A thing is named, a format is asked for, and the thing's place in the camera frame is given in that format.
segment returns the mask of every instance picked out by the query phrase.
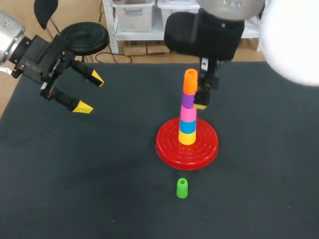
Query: green cup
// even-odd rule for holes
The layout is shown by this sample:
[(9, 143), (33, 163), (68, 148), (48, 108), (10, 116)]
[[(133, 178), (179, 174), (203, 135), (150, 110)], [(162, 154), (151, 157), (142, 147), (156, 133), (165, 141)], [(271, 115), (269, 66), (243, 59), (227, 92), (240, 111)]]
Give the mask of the green cup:
[(186, 198), (188, 196), (188, 182), (185, 178), (180, 178), (178, 180), (176, 195), (179, 198)]

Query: white sphere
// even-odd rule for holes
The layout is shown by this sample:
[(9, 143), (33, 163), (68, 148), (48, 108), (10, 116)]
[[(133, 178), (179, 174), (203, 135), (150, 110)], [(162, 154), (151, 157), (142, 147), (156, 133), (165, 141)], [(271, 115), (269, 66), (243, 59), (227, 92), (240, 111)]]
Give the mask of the white sphere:
[(272, 0), (260, 25), (268, 64), (284, 78), (319, 86), (319, 1)]

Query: pink cup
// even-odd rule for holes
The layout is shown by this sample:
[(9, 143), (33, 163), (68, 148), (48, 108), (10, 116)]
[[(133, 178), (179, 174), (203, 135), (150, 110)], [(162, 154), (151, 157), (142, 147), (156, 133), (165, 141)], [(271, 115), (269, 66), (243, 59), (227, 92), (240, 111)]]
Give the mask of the pink cup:
[(196, 120), (197, 110), (196, 108), (186, 109), (184, 106), (181, 106), (180, 110), (180, 119), (184, 122), (193, 122)]

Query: wooden floor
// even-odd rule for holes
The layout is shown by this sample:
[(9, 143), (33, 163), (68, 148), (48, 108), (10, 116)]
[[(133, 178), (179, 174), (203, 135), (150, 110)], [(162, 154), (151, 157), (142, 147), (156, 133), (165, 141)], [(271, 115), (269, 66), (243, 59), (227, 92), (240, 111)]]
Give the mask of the wooden floor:
[[(0, 0), (0, 8), (16, 20), (23, 23), (26, 27), (25, 35), (33, 38), (35, 34), (49, 40), (47, 33), (39, 26), (33, 13), (34, 0)], [(81, 21), (95, 21), (99, 19), (99, 7), (101, 0), (60, 0), (59, 7), (53, 16), (57, 27), (63, 29), (68, 25)], [(102, 24), (106, 26), (105, 18), (102, 18)], [(111, 55), (103, 54), (98, 56), (98, 60), (106, 63), (113, 63)], [(127, 63), (127, 57), (116, 56), (119, 63)], [(234, 61), (264, 61), (263, 55), (256, 52), (256, 42), (244, 40), (238, 48)], [(194, 63), (198, 58), (190, 56), (181, 56), (177, 54), (164, 56), (139, 56), (133, 57), (133, 63)], [(13, 68), (10, 63), (4, 66)], [(18, 80), (0, 73), (0, 116), (11, 98)]]

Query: metal shelf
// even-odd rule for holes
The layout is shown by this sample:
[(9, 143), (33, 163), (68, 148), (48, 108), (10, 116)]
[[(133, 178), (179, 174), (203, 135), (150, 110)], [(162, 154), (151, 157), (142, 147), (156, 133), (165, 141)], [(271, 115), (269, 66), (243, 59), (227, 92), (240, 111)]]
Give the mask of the metal shelf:
[[(164, 39), (164, 28), (161, 18), (161, 11), (155, 7), (153, 10), (153, 28), (147, 32), (124, 32), (117, 17), (113, 18), (111, 0), (103, 0), (106, 13), (107, 26), (110, 34), (110, 44), (113, 53), (119, 53), (117, 41), (152, 41)], [(259, 38), (259, 20), (254, 17), (245, 21), (245, 30), (242, 38)]]

